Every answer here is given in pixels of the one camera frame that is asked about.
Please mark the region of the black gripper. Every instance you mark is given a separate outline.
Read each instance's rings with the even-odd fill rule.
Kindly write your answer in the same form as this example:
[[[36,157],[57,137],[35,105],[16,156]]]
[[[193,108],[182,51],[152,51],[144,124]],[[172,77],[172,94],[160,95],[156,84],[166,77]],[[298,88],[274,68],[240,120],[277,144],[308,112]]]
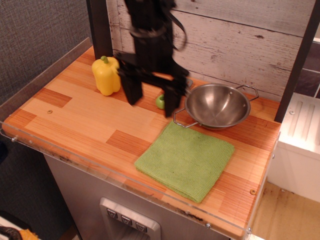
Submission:
[[[164,114],[171,117],[180,105],[189,72],[173,59],[173,36],[134,37],[134,53],[117,53],[122,87],[130,105],[143,96],[142,82],[164,89]]]

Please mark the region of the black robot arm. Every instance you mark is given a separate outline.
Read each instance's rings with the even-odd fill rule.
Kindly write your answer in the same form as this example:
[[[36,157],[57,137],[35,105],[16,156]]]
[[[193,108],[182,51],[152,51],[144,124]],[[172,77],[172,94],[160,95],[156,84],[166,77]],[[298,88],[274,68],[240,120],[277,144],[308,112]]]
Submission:
[[[173,24],[183,25],[171,14],[173,0],[127,0],[134,53],[118,53],[118,74],[130,105],[143,96],[146,83],[164,91],[165,116],[170,117],[186,94],[189,72],[173,59]]]

